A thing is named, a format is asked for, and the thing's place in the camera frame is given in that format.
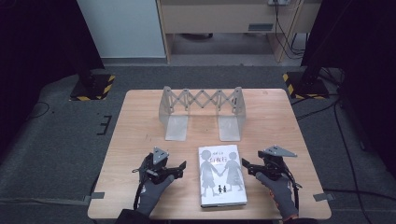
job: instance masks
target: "white wall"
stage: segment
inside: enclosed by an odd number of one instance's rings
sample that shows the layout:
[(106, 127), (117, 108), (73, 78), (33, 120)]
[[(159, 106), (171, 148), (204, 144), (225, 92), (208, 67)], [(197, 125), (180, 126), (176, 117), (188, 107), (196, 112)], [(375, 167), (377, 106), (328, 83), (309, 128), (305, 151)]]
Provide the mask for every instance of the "white wall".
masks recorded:
[(78, 0), (102, 58), (165, 58), (155, 0)]

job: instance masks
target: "wooden table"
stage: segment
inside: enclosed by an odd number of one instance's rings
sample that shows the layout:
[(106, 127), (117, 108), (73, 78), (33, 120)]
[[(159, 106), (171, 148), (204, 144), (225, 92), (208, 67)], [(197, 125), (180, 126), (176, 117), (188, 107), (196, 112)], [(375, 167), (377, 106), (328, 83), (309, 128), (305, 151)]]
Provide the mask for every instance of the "wooden table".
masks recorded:
[(313, 195), (323, 193), (289, 98), (278, 89), (242, 89), (247, 119), (240, 142), (220, 142), (216, 112), (191, 112), (187, 140), (165, 141), (158, 109), (162, 90), (128, 91), (99, 176), (95, 192), (103, 199), (92, 199), (88, 216), (92, 219), (117, 218), (123, 208), (133, 208), (138, 186), (138, 168), (154, 147), (170, 154), (167, 167), (187, 161), (183, 178), (165, 190), (151, 213), (152, 219), (280, 219), (268, 189), (243, 168), (247, 205), (204, 209), (200, 207), (198, 147), (237, 144), (240, 157), (262, 164), (257, 151), (279, 145), (298, 155), (285, 158), (299, 190), (300, 216), (326, 219), (331, 216), (327, 201), (316, 202)]

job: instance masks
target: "book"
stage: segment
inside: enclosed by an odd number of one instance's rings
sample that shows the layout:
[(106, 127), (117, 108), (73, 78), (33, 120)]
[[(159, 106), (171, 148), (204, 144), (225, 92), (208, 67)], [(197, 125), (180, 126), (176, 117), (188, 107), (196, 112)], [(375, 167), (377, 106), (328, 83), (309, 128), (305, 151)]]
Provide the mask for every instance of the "book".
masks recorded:
[(237, 145), (199, 147), (201, 207), (247, 204)]

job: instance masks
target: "robotic hand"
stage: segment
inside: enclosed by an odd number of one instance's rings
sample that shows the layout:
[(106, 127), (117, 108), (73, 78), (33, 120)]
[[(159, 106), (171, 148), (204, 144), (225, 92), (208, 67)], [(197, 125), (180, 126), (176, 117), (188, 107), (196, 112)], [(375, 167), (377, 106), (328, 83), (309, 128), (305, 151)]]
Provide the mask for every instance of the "robotic hand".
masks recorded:
[(154, 183), (148, 179), (140, 192), (140, 202), (136, 211), (149, 217), (165, 189), (174, 180), (175, 177), (173, 175), (169, 175), (162, 183), (154, 185)]
[(290, 180), (286, 176), (282, 175), (278, 180), (274, 181), (263, 173), (258, 172), (256, 178), (270, 189), (270, 194), (274, 198), (283, 220), (298, 216), (298, 210), (291, 199)]
[(165, 189), (178, 178), (183, 177), (186, 162), (175, 168), (167, 168), (169, 154), (158, 147), (149, 153), (138, 169), (139, 188), (134, 198), (134, 210), (149, 217)]

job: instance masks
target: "metal stand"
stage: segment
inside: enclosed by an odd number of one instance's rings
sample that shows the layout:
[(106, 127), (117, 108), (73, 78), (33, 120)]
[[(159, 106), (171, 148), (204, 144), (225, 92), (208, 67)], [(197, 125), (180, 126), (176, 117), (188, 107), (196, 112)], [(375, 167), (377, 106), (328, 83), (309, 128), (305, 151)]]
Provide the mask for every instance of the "metal stand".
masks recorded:
[[(160, 103), (159, 117), (165, 128), (165, 140), (185, 141), (187, 124), (192, 104), (201, 108), (212, 104), (216, 106), (216, 116), (219, 123), (220, 141), (240, 141), (242, 127), (246, 119), (246, 107), (242, 94), (242, 88), (237, 87), (227, 96), (222, 90), (216, 90), (212, 95), (200, 90), (193, 95), (188, 89), (184, 89), (179, 95), (172, 92), (171, 88), (163, 88), (163, 97)], [(230, 115), (220, 114), (223, 106), (230, 105)], [(176, 107), (184, 108), (185, 114), (175, 115)]]

